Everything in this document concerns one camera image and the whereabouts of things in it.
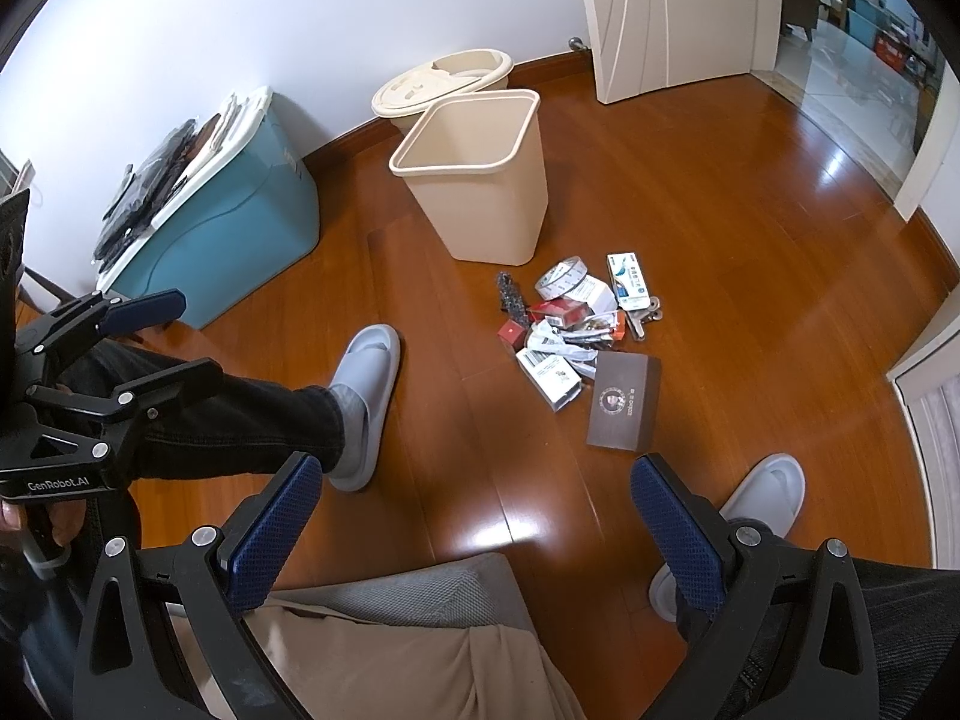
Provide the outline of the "person's left hand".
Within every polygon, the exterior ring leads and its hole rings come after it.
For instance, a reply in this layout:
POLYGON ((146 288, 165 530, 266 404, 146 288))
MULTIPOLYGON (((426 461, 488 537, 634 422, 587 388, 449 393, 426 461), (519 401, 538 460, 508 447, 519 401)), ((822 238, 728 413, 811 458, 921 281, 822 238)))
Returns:
MULTIPOLYGON (((86 517, 86 502, 81 499, 56 500, 43 505, 43 513, 36 517, 41 527, 49 528, 53 543, 59 548, 68 546, 82 531, 86 517)), ((2 502, 2 532, 21 533, 31 530, 31 515, 25 507, 8 500, 2 502)))

